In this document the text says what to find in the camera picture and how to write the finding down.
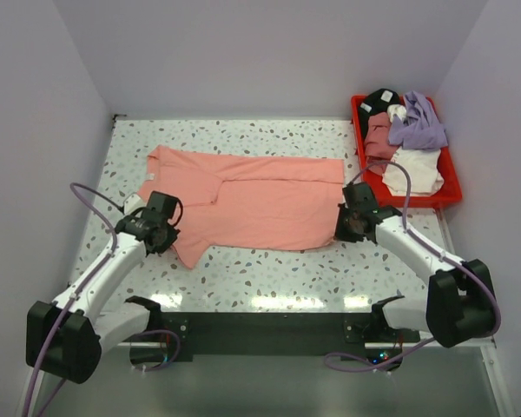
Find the lavender garment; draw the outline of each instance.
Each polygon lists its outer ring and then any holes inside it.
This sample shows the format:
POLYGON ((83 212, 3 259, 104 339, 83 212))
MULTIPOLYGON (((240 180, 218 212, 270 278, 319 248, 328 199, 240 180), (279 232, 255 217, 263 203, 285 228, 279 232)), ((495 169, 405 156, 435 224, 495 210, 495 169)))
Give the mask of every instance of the lavender garment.
POLYGON ((388 136, 391 145, 403 146, 404 149, 436 150, 448 146, 444 125, 440 123, 431 103, 417 91, 404 95, 407 118, 401 122, 393 118, 388 136))

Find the white label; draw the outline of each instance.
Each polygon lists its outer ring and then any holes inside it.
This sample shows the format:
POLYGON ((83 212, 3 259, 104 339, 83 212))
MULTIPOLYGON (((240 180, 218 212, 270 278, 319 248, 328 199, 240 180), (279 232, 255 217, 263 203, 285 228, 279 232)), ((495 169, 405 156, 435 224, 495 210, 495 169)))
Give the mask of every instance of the white label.
POLYGON ((364 104, 364 103, 361 103, 360 107, 366 111, 367 113, 370 113, 371 110, 373 109, 371 106, 369 106, 368 104, 364 104))
POLYGON ((382 97, 380 98, 380 100, 383 100, 386 103, 389 103, 390 100, 392 100, 392 97, 393 97, 393 93, 391 91, 386 90, 385 92, 382 93, 382 97))

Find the clothes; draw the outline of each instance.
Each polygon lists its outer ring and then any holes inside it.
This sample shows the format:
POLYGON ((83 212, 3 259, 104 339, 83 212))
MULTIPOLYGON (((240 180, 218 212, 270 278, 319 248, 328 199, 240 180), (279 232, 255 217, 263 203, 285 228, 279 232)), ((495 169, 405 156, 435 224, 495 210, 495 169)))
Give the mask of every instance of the clothes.
POLYGON ((440 149, 448 146, 444 125, 440 123, 431 103, 422 94, 411 91, 404 95, 407 108, 406 124, 394 118, 390 129, 391 145, 404 149, 440 149))
MULTIPOLYGON (((438 172, 437 164, 440 149, 417 150, 399 148, 392 161, 407 170, 411 177, 411 195, 429 196, 436 194, 444 185, 444 178, 438 172)), ((392 195, 406 195, 406 176, 399 168, 389 165, 382 176, 382 182, 388 186, 392 195)))
POLYGON ((184 210, 174 244, 192 268, 210 245, 302 250, 333 241, 342 202, 337 159, 244 157, 159 146, 148 156, 154 190, 177 196, 184 210))
MULTIPOLYGON (((366 163, 386 159, 392 159, 397 146, 388 143, 388 133, 390 132, 390 119, 387 113, 380 113, 368 119, 368 133, 365 142, 366 163)), ((374 174, 382 175, 386 171, 386 165, 371 167, 374 174)))
POLYGON ((388 106, 386 113, 390 118, 390 123, 393 122, 394 117, 398 117, 401 122, 404 122, 407 118, 406 106, 402 106, 401 104, 392 104, 391 106, 388 106))
POLYGON ((391 89, 377 89, 365 97, 365 100, 357 108, 359 112, 359 127, 361 138, 365 140, 368 132, 368 119, 388 109, 391 104, 401 104, 399 95, 391 89))

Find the terrazzo table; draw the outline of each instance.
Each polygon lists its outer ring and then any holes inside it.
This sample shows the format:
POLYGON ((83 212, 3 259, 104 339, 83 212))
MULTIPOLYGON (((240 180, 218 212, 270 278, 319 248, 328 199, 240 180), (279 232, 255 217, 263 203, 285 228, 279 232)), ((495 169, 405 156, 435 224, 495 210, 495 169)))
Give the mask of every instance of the terrazzo table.
MULTIPOLYGON (((346 182, 359 171, 348 121, 118 120, 99 190, 118 202, 137 191, 145 180, 147 154, 159 144, 214 154, 341 158, 346 182)), ((96 205, 112 222, 119 220, 107 203, 96 199, 96 205)), ((447 247, 435 210, 410 209, 408 215, 421 233, 447 247)), ((107 242, 104 226, 92 215, 71 281, 107 242)), ((398 294, 425 297, 425 286, 395 255, 371 242, 335 242, 301 252, 211 247, 192 270, 173 251, 151 255, 126 277, 104 310, 140 295, 159 302, 164 311, 368 312, 373 302, 398 294)))

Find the red plastic bin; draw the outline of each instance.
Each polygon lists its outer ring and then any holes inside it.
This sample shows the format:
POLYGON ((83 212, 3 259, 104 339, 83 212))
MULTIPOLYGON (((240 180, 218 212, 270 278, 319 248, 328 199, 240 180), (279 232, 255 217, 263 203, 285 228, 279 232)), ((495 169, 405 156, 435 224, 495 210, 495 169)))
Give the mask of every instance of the red plastic bin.
MULTIPOLYGON (((359 156, 359 165, 361 169, 366 167, 365 149, 363 148, 363 138, 361 137, 361 129, 359 126, 359 111, 358 107, 365 100, 366 96, 353 96, 351 105, 353 108, 353 128, 355 130, 355 139, 357 141, 357 155, 359 156)), ((434 111, 434 102, 430 97, 427 97, 431 102, 434 111)), ((450 204, 460 202, 463 198, 461 194, 461 187, 459 186, 458 175, 453 167, 452 156, 448 147, 442 148, 442 152, 438 159, 438 171, 444 177, 444 185, 438 193, 430 197, 411 197, 409 200, 409 207, 431 207, 440 209, 450 204)), ((363 181, 367 182, 373 189, 376 199, 382 206, 392 205, 394 207, 403 207, 405 197, 394 196, 390 194, 388 187, 382 183, 382 177, 376 175, 371 171, 363 174, 363 181)))

